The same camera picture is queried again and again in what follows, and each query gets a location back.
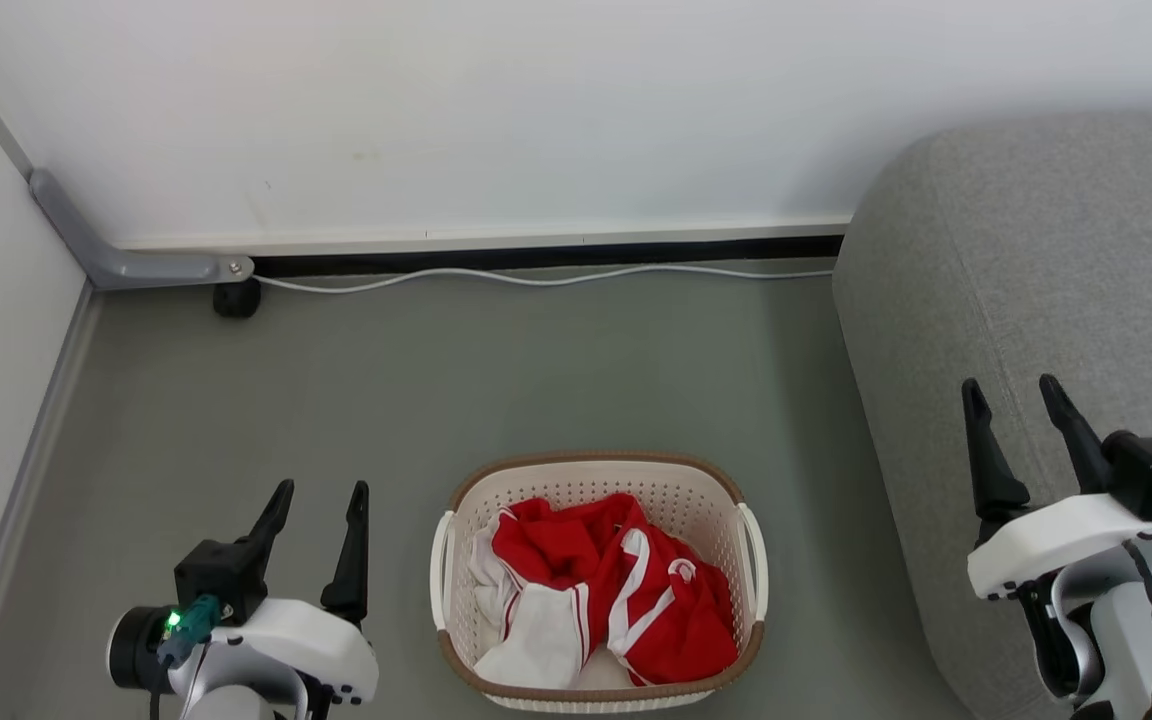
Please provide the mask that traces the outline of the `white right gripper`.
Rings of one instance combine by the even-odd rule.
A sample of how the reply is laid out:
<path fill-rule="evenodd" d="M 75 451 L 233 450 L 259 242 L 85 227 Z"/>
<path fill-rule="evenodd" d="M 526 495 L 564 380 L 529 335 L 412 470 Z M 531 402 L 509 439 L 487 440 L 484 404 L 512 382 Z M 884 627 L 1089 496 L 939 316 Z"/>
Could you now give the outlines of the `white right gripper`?
<path fill-rule="evenodd" d="M 1028 488 L 1011 473 L 996 441 L 991 406 L 979 382 L 968 378 L 961 386 L 975 515 L 982 524 L 1009 521 L 967 558 L 969 582 L 982 600 L 1005 596 L 1020 584 L 1091 559 L 1123 541 L 1152 537 L 1152 520 L 1140 520 L 1114 497 L 1102 495 L 1108 492 L 1112 470 L 1102 456 L 1101 438 L 1059 379 L 1043 374 L 1039 391 L 1051 424 L 1064 439 L 1082 495 L 1028 511 Z M 1024 511 L 1028 514 L 1020 518 Z"/>

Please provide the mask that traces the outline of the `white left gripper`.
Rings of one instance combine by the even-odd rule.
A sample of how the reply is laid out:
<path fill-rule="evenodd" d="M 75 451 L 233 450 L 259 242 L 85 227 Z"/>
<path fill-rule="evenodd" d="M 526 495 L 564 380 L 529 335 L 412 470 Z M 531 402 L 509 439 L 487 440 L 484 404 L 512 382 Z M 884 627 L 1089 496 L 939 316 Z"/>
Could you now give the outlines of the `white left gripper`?
<path fill-rule="evenodd" d="M 241 569 L 264 579 L 276 537 L 291 511 L 294 482 L 274 488 L 250 532 L 238 541 Z M 346 705 L 374 700 L 379 665 L 358 626 L 369 611 L 369 484 L 357 480 L 346 507 L 346 537 L 329 583 L 323 588 L 323 609 L 302 600 L 270 598 L 242 626 L 223 629 L 223 644 L 265 676 L 312 679 Z"/>

